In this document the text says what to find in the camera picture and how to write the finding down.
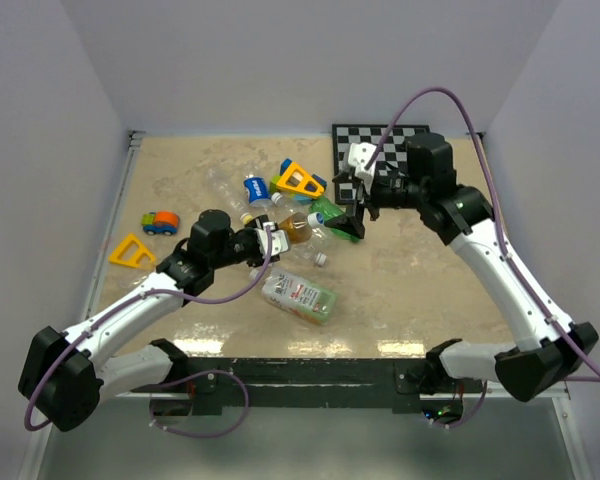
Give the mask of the white blue bottle cap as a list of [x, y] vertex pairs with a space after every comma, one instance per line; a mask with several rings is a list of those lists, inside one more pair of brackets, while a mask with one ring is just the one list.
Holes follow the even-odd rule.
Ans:
[[307, 222], [312, 228], [316, 228], [324, 223], [324, 219], [320, 212], [313, 212], [307, 216]]

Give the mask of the amber tea bottle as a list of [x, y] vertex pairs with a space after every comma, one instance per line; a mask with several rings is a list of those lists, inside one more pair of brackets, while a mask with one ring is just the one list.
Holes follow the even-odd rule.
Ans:
[[292, 245], [309, 241], [313, 233], [308, 217], [301, 212], [290, 214], [284, 220], [279, 221], [277, 226], [279, 230], [287, 234], [289, 242]]

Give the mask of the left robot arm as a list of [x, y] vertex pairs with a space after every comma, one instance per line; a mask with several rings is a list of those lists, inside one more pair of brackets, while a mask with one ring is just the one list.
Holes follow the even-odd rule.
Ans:
[[40, 330], [32, 339], [18, 383], [28, 401], [24, 425], [38, 430], [32, 414], [62, 432], [81, 425], [104, 401], [145, 386], [176, 392], [195, 378], [189, 358], [160, 339], [132, 354], [129, 340], [189, 303], [211, 304], [203, 292], [217, 270], [245, 263], [262, 278], [291, 248], [289, 235], [262, 215], [233, 230], [229, 215], [206, 210], [139, 286], [100, 313], [63, 331]]

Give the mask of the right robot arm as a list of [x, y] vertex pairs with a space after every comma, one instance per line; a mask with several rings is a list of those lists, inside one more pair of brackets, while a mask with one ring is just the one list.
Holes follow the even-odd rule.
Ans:
[[404, 167], [377, 171], [376, 147], [352, 143], [339, 156], [336, 184], [353, 187], [348, 211], [328, 226], [363, 238], [363, 219], [383, 209], [414, 209], [476, 275], [507, 322], [513, 344], [472, 345], [448, 340], [426, 354], [420, 377], [424, 393], [446, 393], [461, 379], [497, 382], [528, 402], [574, 373], [599, 340], [588, 322], [577, 324], [540, 287], [496, 222], [492, 205], [475, 187], [457, 180], [453, 149], [437, 133], [406, 138]]

